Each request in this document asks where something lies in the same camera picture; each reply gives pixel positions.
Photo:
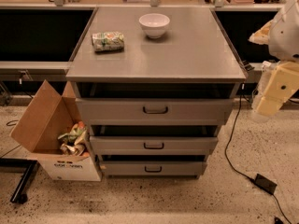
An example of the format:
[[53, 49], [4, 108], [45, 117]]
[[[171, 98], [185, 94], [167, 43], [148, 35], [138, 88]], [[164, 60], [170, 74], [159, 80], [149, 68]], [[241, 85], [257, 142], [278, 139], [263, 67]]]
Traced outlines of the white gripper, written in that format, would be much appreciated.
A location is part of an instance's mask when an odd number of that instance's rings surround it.
[[[269, 43], [272, 22], [249, 37], [249, 42], [258, 45]], [[252, 102], [255, 117], [272, 117], [299, 90], [299, 63], [281, 62], [276, 67], [265, 67], [258, 83], [258, 93]]]

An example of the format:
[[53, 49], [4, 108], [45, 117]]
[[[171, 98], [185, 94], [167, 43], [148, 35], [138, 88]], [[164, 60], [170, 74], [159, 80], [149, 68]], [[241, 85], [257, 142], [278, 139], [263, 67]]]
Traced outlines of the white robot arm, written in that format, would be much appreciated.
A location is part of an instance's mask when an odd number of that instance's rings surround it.
[[267, 44], [269, 53], [279, 59], [278, 63], [263, 62], [251, 105], [254, 119], [268, 120], [299, 90], [299, 0], [287, 0], [249, 41]]

